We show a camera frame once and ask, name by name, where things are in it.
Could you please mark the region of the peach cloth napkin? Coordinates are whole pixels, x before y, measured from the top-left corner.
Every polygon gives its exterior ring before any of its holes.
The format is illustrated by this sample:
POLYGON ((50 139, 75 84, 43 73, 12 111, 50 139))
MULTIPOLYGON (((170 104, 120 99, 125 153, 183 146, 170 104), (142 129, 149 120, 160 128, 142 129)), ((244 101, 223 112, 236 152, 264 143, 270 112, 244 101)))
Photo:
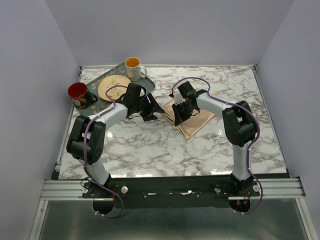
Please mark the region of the peach cloth napkin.
MULTIPOLYGON (((175 125, 175 115, 172 109, 174 99, 163 104, 161 108, 164 110, 162 115, 173 125, 175 125)), ((196 116, 191 116, 189 119, 176 126, 181 135, 186 139, 192 138, 199 130, 201 130, 212 118, 215 117, 214 113, 207 110, 200 110, 196 116)))

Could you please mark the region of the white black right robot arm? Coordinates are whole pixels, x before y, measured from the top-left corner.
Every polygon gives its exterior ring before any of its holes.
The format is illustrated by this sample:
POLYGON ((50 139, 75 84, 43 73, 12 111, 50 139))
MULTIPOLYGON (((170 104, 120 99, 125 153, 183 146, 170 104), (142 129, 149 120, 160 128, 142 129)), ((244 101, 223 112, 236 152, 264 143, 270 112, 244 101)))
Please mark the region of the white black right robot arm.
POLYGON ((182 83, 170 97, 174 103, 174 124, 184 123, 193 115, 193 111, 206 110, 223 120, 224 133, 232 145, 233 169, 230 174, 230 191, 241 196, 254 182, 251 171, 250 148, 260 136, 260 125, 246 101, 229 102, 213 96, 210 90, 195 90, 191 83, 182 83))

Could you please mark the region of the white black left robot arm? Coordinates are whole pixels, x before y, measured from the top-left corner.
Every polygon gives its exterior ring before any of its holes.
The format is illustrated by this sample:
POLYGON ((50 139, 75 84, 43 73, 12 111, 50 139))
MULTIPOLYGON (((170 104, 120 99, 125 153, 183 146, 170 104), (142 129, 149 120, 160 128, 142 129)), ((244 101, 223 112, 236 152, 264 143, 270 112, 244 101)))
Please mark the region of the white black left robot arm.
POLYGON ((106 130, 118 122, 139 114, 145 122, 156 120, 154 113, 164 113, 151 93, 136 83, 129 83, 126 92, 103 111, 89 117, 79 115, 72 127, 66 151, 78 160, 93 183, 93 191, 101 198, 113 194, 111 175, 100 157, 106 130))

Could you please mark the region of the white mug yellow inside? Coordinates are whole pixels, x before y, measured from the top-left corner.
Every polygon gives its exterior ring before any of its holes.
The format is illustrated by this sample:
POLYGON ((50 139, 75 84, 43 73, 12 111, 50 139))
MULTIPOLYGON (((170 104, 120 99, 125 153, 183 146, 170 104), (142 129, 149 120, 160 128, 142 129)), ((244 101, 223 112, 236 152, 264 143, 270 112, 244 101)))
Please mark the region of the white mug yellow inside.
POLYGON ((147 69, 141 65, 141 61, 137 57, 129 57, 124 62, 127 77, 131 82, 137 82, 141 78, 147 77, 147 69))

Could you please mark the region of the black mug red inside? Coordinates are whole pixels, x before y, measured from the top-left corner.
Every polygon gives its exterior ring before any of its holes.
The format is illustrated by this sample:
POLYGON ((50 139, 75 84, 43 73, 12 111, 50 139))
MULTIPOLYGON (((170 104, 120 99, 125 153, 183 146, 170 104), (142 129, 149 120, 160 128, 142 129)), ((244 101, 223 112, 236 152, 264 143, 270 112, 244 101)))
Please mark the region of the black mug red inside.
POLYGON ((95 94, 89 91, 87 85, 82 82, 70 85, 67 94, 78 109, 87 109, 99 100, 95 94))

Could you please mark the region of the cream bird plate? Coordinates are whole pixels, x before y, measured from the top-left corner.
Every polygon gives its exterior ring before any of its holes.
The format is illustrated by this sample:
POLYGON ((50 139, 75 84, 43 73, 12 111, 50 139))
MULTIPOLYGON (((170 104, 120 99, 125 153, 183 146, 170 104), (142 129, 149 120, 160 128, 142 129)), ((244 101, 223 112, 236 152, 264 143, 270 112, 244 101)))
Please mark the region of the cream bird plate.
POLYGON ((130 79, 123 75, 110 75, 105 77, 98 86, 98 96, 105 101, 119 99, 126 93, 130 79))

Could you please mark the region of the green floral tray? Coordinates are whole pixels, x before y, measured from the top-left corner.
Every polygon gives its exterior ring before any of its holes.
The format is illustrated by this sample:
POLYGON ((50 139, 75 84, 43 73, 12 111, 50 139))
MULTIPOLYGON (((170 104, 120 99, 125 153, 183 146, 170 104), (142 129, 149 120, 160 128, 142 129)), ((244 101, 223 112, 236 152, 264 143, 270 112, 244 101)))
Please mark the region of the green floral tray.
POLYGON ((98 101, 86 109, 80 109, 74 102, 72 102, 72 104, 74 110, 77 110, 78 114, 88 117, 103 111, 111 104, 110 102, 103 100, 98 96, 98 87, 100 82, 105 77, 112 75, 127 76, 127 71, 124 63, 119 65, 96 67, 81 66, 80 69, 80 82, 85 83, 88 86, 88 90, 98 97, 98 101))

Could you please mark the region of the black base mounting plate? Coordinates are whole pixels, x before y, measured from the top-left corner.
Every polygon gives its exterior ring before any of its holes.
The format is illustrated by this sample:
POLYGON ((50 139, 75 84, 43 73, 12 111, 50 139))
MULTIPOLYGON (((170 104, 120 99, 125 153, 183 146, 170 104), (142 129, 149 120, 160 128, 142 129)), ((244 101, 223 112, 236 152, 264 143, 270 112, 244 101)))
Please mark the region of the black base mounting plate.
POLYGON ((251 198, 259 197, 260 186, 249 177, 238 181, 232 175, 114 178, 107 190, 89 181, 82 197, 93 200, 102 214, 112 209, 232 208, 248 212, 251 198))

